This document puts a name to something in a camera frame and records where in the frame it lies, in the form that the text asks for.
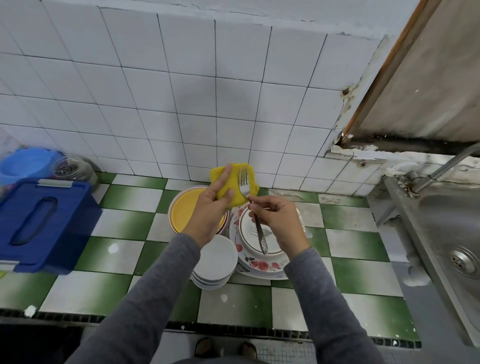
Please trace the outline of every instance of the person's left hand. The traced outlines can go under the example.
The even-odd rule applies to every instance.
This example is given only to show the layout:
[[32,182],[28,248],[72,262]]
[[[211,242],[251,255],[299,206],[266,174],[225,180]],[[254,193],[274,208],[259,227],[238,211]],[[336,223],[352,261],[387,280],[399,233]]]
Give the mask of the person's left hand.
[[192,217],[182,231],[182,233],[190,235],[200,249],[212,241],[222,216],[233,199],[234,192],[229,188],[222,198],[215,201],[216,193],[225,186],[231,173],[232,164],[230,163],[225,166],[220,177],[198,196]]

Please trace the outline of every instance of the black tile border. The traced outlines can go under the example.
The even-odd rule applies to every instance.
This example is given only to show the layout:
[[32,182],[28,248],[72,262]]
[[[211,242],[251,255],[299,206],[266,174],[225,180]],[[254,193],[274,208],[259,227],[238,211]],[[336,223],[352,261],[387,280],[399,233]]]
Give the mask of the black tile border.
[[[88,326],[88,324],[98,325],[106,316],[102,315],[83,315],[83,314],[65,314],[55,312],[36,312],[31,318],[24,316],[22,310],[12,310],[0,308],[0,323],[10,324],[35,324],[35,325],[55,325],[56,323],[72,324],[73,326]],[[241,337],[256,337],[272,340],[311,341],[308,331],[279,330],[273,328],[252,328],[234,325],[216,325],[202,324],[198,322],[177,322],[169,321],[166,330],[194,332],[205,335],[230,335]],[[398,347],[405,349],[421,349],[421,341],[408,341],[392,338],[371,337],[373,343],[379,346]]]

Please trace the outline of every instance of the faucet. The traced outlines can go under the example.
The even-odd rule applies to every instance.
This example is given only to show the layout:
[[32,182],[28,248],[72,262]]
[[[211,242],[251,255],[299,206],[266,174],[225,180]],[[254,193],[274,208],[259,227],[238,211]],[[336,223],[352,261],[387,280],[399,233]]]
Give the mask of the faucet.
[[464,160],[466,157],[471,156],[476,151],[480,150],[480,142],[475,143],[468,148],[462,150],[459,154],[453,157],[451,160],[446,162],[444,165],[440,166],[435,172],[426,176],[420,177],[416,172],[412,171],[407,174],[407,177],[412,181],[410,190],[416,194],[423,191],[425,188],[434,183],[437,178],[445,174],[453,166],[456,166],[460,161]]

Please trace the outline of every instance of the foot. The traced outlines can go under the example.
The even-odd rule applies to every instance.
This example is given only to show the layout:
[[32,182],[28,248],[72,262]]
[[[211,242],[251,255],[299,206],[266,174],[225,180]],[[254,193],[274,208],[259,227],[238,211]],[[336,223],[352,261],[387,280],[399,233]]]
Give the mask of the foot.
[[213,349],[213,340],[211,338],[203,338],[197,341],[195,346],[195,358],[215,358],[215,350]]
[[257,348],[251,342],[244,342],[240,345],[240,355],[248,359],[257,359]]

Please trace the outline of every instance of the sink drain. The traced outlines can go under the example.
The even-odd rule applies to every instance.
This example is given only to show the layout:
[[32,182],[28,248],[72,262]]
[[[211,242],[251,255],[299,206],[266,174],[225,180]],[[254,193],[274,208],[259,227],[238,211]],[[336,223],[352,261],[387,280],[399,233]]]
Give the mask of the sink drain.
[[458,246],[449,252],[450,259],[455,269],[470,278],[477,278],[479,273],[479,260],[467,248]]

